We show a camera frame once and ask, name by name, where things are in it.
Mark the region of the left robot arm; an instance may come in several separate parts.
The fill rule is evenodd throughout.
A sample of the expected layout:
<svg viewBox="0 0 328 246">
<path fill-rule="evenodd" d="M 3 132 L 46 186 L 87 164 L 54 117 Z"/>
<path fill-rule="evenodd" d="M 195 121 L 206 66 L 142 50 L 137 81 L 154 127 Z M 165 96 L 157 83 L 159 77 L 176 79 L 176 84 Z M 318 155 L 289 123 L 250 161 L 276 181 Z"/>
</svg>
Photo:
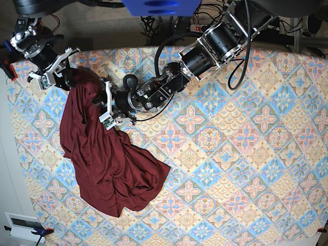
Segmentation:
<svg viewBox="0 0 328 246">
<path fill-rule="evenodd" d="M 252 39 L 275 17 L 273 1 L 232 1 L 223 20 L 211 25 L 203 34 L 183 34 L 183 37 L 194 36 L 197 40 L 180 51 L 178 62 L 166 64 L 161 71 L 156 69 L 156 76 L 142 85 L 133 74 L 124 76 L 122 88 L 101 78 L 104 89 L 92 103 L 106 108 L 101 120 L 136 122 L 134 112 L 157 116 L 191 79 L 203 80 L 207 71 L 237 60 L 243 48 L 250 50 Z"/>
</svg>

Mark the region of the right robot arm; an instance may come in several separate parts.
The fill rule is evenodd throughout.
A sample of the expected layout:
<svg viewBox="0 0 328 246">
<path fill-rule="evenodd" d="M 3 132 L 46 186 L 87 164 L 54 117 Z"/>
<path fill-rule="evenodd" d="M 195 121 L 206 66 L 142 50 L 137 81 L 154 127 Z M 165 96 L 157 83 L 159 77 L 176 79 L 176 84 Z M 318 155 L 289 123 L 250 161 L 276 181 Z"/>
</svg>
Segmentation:
<svg viewBox="0 0 328 246">
<path fill-rule="evenodd" d="M 28 82 L 36 80 L 41 90 L 56 86 L 69 91 L 76 84 L 69 56 L 79 50 L 67 48 L 63 54 L 57 54 L 53 46 L 64 36 L 54 34 L 54 29 L 42 24 L 43 16 L 52 15 L 68 4 L 66 1 L 14 1 L 18 18 L 10 45 L 37 66 L 36 72 L 29 73 Z"/>
</svg>

